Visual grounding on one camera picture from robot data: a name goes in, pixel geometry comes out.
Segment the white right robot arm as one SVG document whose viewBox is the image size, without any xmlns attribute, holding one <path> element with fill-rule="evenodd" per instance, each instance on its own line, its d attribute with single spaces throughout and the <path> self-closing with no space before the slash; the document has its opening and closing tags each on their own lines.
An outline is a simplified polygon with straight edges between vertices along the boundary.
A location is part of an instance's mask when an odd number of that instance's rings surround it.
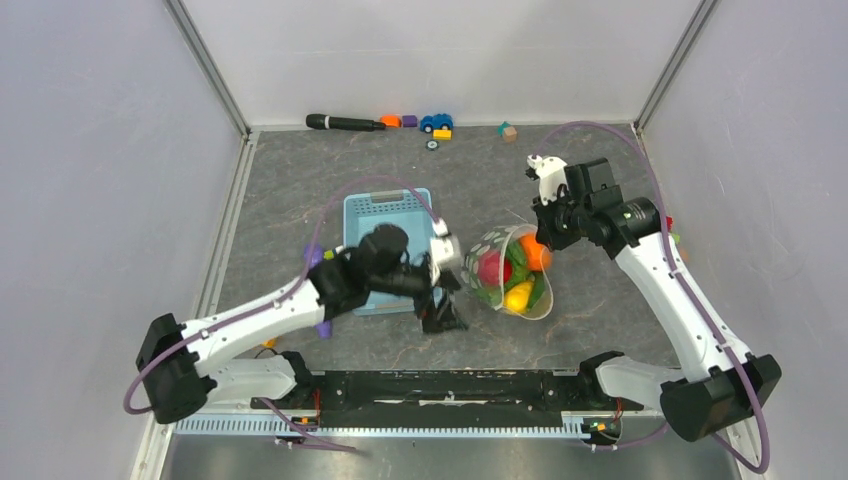
<svg viewBox="0 0 848 480">
<path fill-rule="evenodd" d="M 648 198 L 624 199 L 608 160 L 567 165 L 531 155 L 526 174 L 537 181 L 536 239 L 551 250 L 587 239 L 604 249 L 652 309 L 680 362 L 677 369 L 637 362 L 609 351 L 581 362 L 577 392 L 591 408 L 614 398 L 663 414 L 688 442 L 754 414 L 747 385 L 765 403 L 782 371 L 770 355 L 754 355 L 705 298 Z"/>
</svg>

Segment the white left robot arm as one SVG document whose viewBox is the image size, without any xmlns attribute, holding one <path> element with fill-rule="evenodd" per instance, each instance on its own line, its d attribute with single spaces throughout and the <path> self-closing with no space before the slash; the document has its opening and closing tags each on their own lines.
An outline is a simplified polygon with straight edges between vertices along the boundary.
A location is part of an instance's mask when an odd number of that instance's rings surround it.
<svg viewBox="0 0 848 480">
<path fill-rule="evenodd" d="M 329 322 L 363 307 L 369 296 L 407 297 L 426 334 L 465 329 L 453 305 L 462 266 L 458 238 L 443 221 L 418 264 L 407 257 L 408 236 L 393 224 L 380 224 L 354 247 L 306 265 L 284 287 L 223 313 L 176 321 L 173 314 L 153 320 L 136 358 L 138 377 L 125 398 L 142 387 L 148 411 L 162 424 L 183 420 L 208 403 L 266 398 L 290 407 L 306 405 L 314 381 L 295 352 L 270 359 L 244 359 L 262 341 Z"/>
</svg>

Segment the multicolour toy brick stack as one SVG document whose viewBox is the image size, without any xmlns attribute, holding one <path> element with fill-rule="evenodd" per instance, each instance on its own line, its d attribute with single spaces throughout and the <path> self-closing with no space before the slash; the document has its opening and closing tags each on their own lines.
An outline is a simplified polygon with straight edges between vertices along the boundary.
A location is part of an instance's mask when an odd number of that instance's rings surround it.
<svg viewBox="0 0 848 480">
<path fill-rule="evenodd" d="M 680 236 L 673 231 L 673 218 L 671 216 L 666 216 L 666 226 L 672 242 L 677 245 L 680 242 Z"/>
</svg>

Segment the light blue plastic basket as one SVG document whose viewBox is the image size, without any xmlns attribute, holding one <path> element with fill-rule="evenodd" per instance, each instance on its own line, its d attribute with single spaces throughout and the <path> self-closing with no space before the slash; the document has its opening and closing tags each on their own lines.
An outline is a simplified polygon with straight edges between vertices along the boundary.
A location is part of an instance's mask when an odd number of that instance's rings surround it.
<svg viewBox="0 0 848 480">
<path fill-rule="evenodd" d="M 392 224 L 406 233 L 407 246 L 400 250 L 396 265 L 378 271 L 393 273 L 408 264 L 417 266 L 430 251 L 430 239 L 435 236 L 427 211 L 431 206 L 431 193 L 426 188 L 351 194 L 343 202 L 343 244 L 357 247 L 376 227 Z"/>
</svg>

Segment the black mounting base plate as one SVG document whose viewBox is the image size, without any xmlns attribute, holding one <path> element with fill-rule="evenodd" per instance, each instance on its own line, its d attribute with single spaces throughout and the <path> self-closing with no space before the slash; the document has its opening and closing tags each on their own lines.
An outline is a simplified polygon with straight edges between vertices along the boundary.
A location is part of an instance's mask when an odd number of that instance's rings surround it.
<svg viewBox="0 0 848 480">
<path fill-rule="evenodd" d="M 321 426 L 340 428 L 556 427 L 565 412 L 643 408 L 591 390 L 577 372 L 557 370 L 316 372 L 273 404 L 314 410 Z"/>
</svg>

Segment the yellow toy brick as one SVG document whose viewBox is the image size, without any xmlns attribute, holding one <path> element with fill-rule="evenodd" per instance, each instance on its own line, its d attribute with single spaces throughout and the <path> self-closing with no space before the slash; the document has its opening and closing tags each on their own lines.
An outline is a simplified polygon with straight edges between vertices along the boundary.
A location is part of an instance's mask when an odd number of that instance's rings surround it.
<svg viewBox="0 0 848 480">
<path fill-rule="evenodd" d="M 452 136 L 453 132 L 449 129 L 437 129 L 432 132 L 432 138 L 437 141 L 449 141 Z"/>
</svg>

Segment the black microphone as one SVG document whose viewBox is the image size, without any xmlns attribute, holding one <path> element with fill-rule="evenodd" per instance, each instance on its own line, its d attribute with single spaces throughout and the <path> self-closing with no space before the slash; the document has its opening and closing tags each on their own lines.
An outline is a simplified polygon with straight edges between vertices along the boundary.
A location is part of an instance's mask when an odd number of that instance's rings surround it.
<svg viewBox="0 0 848 480">
<path fill-rule="evenodd" d="M 305 118 L 305 124 L 308 128 L 315 130 L 373 132 L 387 129 L 385 123 L 375 120 L 353 119 L 318 113 L 308 114 Z"/>
</svg>

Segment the yellow toy lemon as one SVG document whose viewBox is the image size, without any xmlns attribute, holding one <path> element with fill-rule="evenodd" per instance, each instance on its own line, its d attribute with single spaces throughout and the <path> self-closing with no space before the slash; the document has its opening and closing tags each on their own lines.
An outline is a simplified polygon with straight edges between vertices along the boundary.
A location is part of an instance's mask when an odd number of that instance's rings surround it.
<svg viewBox="0 0 848 480">
<path fill-rule="evenodd" d="M 528 310 L 533 289 L 534 282 L 530 280 L 516 284 L 504 293 L 503 307 L 511 313 L 524 314 Z"/>
</svg>

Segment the teal and wood cube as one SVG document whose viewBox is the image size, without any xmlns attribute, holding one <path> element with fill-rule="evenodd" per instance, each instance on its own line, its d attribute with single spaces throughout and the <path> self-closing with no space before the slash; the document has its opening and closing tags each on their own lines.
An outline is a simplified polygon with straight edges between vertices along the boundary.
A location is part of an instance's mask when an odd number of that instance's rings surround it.
<svg viewBox="0 0 848 480">
<path fill-rule="evenodd" d="M 503 122 L 498 127 L 498 134 L 501 139 L 506 143 L 513 143 L 517 140 L 517 130 L 512 124 L 508 122 Z"/>
</svg>

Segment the red toy apple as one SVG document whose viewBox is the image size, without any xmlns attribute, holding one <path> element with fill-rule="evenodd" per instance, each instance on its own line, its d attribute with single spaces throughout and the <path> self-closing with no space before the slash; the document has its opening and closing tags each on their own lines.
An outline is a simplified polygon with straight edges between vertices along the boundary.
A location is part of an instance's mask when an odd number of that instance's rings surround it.
<svg viewBox="0 0 848 480">
<path fill-rule="evenodd" d="M 499 250 L 489 250 L 479 258 L 477 276 L 485 287 L 503 286 L 511 273 L 509 262 Z"/>
</svg>

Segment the blue toy car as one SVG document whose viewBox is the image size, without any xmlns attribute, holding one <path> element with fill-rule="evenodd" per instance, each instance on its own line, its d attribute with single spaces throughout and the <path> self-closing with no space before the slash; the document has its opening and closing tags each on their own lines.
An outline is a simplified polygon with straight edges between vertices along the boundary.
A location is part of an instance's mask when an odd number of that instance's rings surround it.
<svg viewBox="0 0 848 480">
<path fill-rule="evenodd" d="M 453 119 L 447 113 L 426 115 L 419 120 L 419 130 L 428 134 L 435 130 L 452 130 L 453 128 Z"/>
</svg>

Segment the clear dotted zip top bag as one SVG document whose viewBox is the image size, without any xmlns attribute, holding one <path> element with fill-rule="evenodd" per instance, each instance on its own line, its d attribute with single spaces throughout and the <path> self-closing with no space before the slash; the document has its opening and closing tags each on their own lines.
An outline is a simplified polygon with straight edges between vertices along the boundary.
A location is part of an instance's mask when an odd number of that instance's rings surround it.
<svg viewBox="0 0 848 480">
<path fill-rule="evenodd" d="M 461 274 L 484 304 L 531 321 L 547 317 L 554 304 L 552 253 L 536 231 L 531 224 L 491 228 L 468 249 Z"/>
</svg>

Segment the orange toy fruit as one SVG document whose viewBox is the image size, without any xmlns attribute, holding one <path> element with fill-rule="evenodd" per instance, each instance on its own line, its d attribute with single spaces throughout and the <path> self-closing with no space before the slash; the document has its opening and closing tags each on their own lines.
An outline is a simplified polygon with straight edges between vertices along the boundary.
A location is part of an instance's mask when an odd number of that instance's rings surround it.
<svg viewBox="0 0 848 480">
<path fill-rule="evenodd" d="M 528 233 L 519 238 L 519 244 L 526 257 L 526 266 L 532 271 L 545 271 L 550 268 L 553 260 L 551 251 L 536 241 L 534 233 Z"/>
</svg>

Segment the purple plastic cylinder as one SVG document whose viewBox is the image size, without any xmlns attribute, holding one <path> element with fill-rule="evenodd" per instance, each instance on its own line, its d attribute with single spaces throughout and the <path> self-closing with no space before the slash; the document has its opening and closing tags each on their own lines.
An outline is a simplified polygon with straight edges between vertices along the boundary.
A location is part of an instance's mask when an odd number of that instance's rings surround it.
<svg viewBox="0 0 848 480">
<path fill-rule="evenodd" d="M 304 249 L 304 259 L 309 270 L 324 259 L 325 250 L 319 244 L 309 244 Z M 323 321 L 315 326 L 320 339 L 330 339 L 333 335 L 331 321 Z"/>
</svg>

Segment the green toy cucumber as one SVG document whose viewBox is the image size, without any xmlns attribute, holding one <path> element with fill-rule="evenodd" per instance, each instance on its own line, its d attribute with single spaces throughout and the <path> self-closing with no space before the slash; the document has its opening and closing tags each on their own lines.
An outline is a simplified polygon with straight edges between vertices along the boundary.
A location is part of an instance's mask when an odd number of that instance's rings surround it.
<svg viewBox="0 0 848 480">
<path fill-rule="evenodd" d="M 511 241 L 506 249 L 506 260 L 512 268 L 512 273 L 504 283 L 504 288 L 509 290 L 515 285 L 525 281 L 530 274 L 527 266 L 527 255 L 517 240 Z"/>
</svg>

